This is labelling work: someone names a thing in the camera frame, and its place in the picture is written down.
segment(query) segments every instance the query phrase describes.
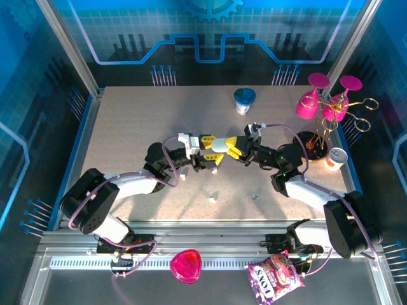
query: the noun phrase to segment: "blue cup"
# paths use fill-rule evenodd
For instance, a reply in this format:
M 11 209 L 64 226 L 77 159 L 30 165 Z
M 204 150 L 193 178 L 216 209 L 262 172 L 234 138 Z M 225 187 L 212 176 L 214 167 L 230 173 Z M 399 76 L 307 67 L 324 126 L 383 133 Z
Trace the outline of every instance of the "blue cup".
M 250 88 L 240 88 L 235 91 L 236 111 L 242 116 L 245 116 L 256 99 L 256 93 Z

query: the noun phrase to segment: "candy package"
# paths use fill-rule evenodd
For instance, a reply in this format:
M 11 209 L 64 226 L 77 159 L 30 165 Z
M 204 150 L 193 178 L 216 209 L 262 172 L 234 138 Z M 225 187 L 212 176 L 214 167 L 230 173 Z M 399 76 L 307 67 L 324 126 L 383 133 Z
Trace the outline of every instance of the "candy package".
M 287 251 L 275 254 L 263 262 L 247 265 L 245 270 L 259 305 L 270 305 L 283 295 L 304 286 L 288 259 Z

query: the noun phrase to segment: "blue trim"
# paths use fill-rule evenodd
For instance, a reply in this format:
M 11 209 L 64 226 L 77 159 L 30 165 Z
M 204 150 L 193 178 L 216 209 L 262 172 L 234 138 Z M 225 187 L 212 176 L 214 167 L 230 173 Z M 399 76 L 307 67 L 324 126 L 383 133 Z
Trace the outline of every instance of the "blue trim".
M 277 56 L 267 47 L 267 45 L 262 40 L 251 39 L 249 33 L 242 32 L 242 33 L 225 33 L 222 35 L 219 59 L 201 59 L 200 54 L 199 54 L 200 48 L 199 48 L 198 36 L 196 34 L 192 34 L 192 33 L 184 33 L 184 34 L 170 34 L 169 40 L 161 40 L 161 41 L 157 42 L 154 45 L 154 47 L 152 47 L 141 60 L 123 60 L 123 61 L 111 61 L 111 62 L 103 62 L 98 58 L 95 48 L 93 47 L 92 43 L 90 42 L 90 38 L 89 38 L 88 34 L 86 33 L 86 30 L 78 16 L 78 14 L 76 13 L 76 10 L 74 9 L 74 7 L 70 1 L 68 1 L 68 4 L 71 7 L 71 11 L 74 15 L 74 18 L 78 24 L 78 27 L 79 27 L 82 35 L 83 35 L 83 38 L 85 39 L 85 41 L 89 47 L 89 50 L 90 50 L 90 53 L 92 54 L 93 59 L 99 65 L 142 65 L 150 58 L 150 56 L 152 56 L 155 53 L 155 51 L 157 49 L 159 49 L 159 47 L 161 47 L 162 45 L 166 45 L 166 44 L 175 44 L 176 38 L 180 38 L 180 37 L 187 37 L 187 38 L 193 39 L 194 46 L 195 46 L 195 60 L 200 64 L 220 64 L 221 62 L 223 62 L 224 56 L 225 56 L 225 50 L 226 50 L 226 39 L 229 37 L 243 37 L 244 43 L 258 44 L 266 52 L 266 54 L 269 57 L 271 57 L 277 64 L 321 64 L 325 61 L 325 59 L 329 53 L 329 50 L 331 49 L 331 46 L 342 25 L 342 22 L 345 19 L 346 15 L 349 11 L 351 2 L 352 2 L 352 0 L 350 0 L 348 2 L 348 4 L 346 5 L 343 13 L 341 14 L 341 17 L 340 17 L 338 23 L 336 24 L 336 27 L 332 33 L 332 36 L 330 37 L 330 39 L 328 41 L 325 52 L 322 54 L 321 59 L 318 59 L 318 60 L 281 60 L 281 59 L 278 59 Z
M 25 173 L 28 170 L 28 166 L 30 165 L 30 156 L 29 156 L 29 152 L 28 152 L 28 145 L 27 145 L 26 141 L 22 137 L 19 137 L 15 132 L 10 130 L 2 122 L 0 122 L 0 129 L 2 129 L 11 138 L 13 138 L 14 141 L 16 141 L 18 144 L 21 145 L 21 147 L 23 149 L 23 152 L 24 152 L 24 159 L 25 159 L 23 169 L 21 169 L 21 172 L 20 172 L 20 175 L 18 176 L 17 182 L 14 185 L 13 191 L 11 192 L 10 197 L 8 198 L 6 207 L 4 208 L 3 213 L 1 214 L 1 217 L 0 217 L 0 231 L 1 231 L 1 229 L 4 226 L 4 223 L 6 222 L 7 216 L 9 214 L 9 212 L 10 212 L 11 206 L 14 203 L 14 199 L 17 196 L 18 190 L 20 189 L 21 183 L 24 180 Z
M 359 178 L 357 178 L 354 162 L 352 160 L 352 157 L 350 156 L 349 147 L 348 147 L 348 144 L 346 143 L 345 135 L 343 134 L 343 130 L 342 130 L 342 126 L 339 126 L 337 130 L 338 130 L 339 139 L 341 140 L 341 143 L 342 143 L 342 147 L 348 154 L 348 166 L 349 166 L 349 170 L 350 170 L 350 176 L 352 177 L 352 180 L 355 185 L 355 190 L 361 193 L 362 187 L 359 182 Z
M 407 194 L 407 181 L 406 181 L 406 178 L 403 175 L 403 171 L 401 170 L 401 167 L 397 161 L 399 158 L 400 146 L 401 146 L 401 144 L 403 144 L 406 141 L 407 141 L 407 133 L 405 133 L 404 135 L 401 135 L 397 139 L 396 144 L 394 146 L 392 162 L 393 162 L 394 168 L 396 169 L 397 176 L 399 176 L 401 185 L 403 186 L 403 189 Z
M 75 142 L 72 147 L 71 156 L 69 157 L 68 164 L 66 166 L 64 178 L 62 179 L 61 187 L 59 189 L 57 199 L 55 200 L 54 208 L 53 208 L 53 211 L 52 211 L 52 214 L 50 217 L 50 221 L 48 223 L 47 231 L 52 231 L 53 227 L 55 225 L 55 221 L 57 221 L 57 216 L 58 216 L 58 211 L 59 211 L 59 202 L 61 201 L 62 197 L 64 197 L 64 195 L 65 195 L 65 188 L 68 185 L 69 175 L 71 174 L 71 171 L 72 171 L 72 168 L 74 165 L 76 153 L 78 152 L 79 143 L 82 138 L 83 130 L 85 129 L 85 124 L 88 119 L 88 115 L 89 115 L 89 111 L 90 111 L 90 107 L 91 107 L 92 103 L 93 103 L 93 98 L 92 98 L 92 95 L 89 94 L 88 102 L 86 103 L 85 111 L 83 113 L 81 123 L 79 124 L 78 133 L 76 134 Z

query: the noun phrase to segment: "pink plastic bowl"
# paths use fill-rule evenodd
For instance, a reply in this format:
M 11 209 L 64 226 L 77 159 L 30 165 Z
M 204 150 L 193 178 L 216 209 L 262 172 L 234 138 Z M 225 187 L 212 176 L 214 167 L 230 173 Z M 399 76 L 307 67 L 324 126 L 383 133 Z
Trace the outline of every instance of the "pink plastic bowl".
M 202 270 L 201 255 L 193 249 L 182 251 L 171 260 L 170 269 L 181 282 L 194 284 Z

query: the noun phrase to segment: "paper cup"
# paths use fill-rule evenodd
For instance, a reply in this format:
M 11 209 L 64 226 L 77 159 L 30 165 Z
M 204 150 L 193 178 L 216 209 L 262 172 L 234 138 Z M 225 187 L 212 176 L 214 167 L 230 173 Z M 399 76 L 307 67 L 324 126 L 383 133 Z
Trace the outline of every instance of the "paper cup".
M 328 170 L 339 170 L 348 161 L 348 154 L 342 148 L 334 147 L 324 158 L 325 167 Z

